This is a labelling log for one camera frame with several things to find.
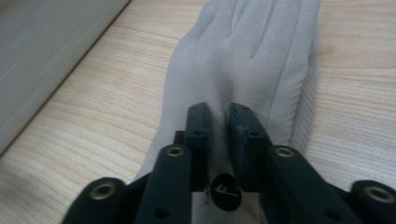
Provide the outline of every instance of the black logo label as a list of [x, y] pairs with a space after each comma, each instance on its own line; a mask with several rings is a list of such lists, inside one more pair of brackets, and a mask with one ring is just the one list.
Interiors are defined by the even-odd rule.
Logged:
[[222, 174], [216, 177], [210, 186], [210, 193], [213, 203], [224, 211], [233, 211], [242, 202], [241, 190], [236, 188], [232, 175]]

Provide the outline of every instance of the white glove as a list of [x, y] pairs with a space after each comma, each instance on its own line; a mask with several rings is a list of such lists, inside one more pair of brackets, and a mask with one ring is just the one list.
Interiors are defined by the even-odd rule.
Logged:
[[[304, 152], [318, 73], [319, 0], [213, 0], [178, 43], [169, 63], [159, 129], [137, 177], [153, 168], [159, 150], [185, 130], [189, 106], [207, 102], [212, 115], [210, 183], [232, 174], [226, 130], [228, 105], [248, 106], [277, 145]], [[193, 194], [192, 223], [263, 223], [256, 193], [242, 193], [224, 211]]]

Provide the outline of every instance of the gray object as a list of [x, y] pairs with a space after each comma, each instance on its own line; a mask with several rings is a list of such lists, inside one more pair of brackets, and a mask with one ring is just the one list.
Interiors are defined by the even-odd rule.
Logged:
[[[152, 170], [158, 151], [184, 130], [189, 106], [211, 108], [209, 181], [232, 174], [228, 104], [251, 108], [274, 144], [304, 153], [318, 73], [319, 0], [214, 0], [178, 43], [169, 63], [159, 129], [137, 177]], [[224, 188], [224, 195], [229, 194]], [[210, 195], [193, 194], [192, 223], [264, 223], [258, 194], [242, 193], [232, 212]]]
[[127, 3], [0, 1], [0, 153]]

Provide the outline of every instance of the wooden surface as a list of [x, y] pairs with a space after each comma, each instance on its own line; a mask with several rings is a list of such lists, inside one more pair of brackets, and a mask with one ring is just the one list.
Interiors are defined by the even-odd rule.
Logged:
[[[0, 223], [59, 223], [94, 179], [129, 182], [160, 120], [178, 40], [205, 1], [133, 1], [0, 159]], [[322, 1], [306, 157], [343, 189], [396, 188], [396, 3]]]

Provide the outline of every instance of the light wood table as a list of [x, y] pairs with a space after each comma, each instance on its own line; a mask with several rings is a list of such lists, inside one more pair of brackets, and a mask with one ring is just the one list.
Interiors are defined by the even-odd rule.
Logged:
[[[94, 179], [131, 181], [160, 120], [166, 67], [204, 0], [135, 0], [0, 159], [0, 223], [59, 223]], [[396, 188], [396, 2], [322, 1], [306, 157], [331, 183]]]

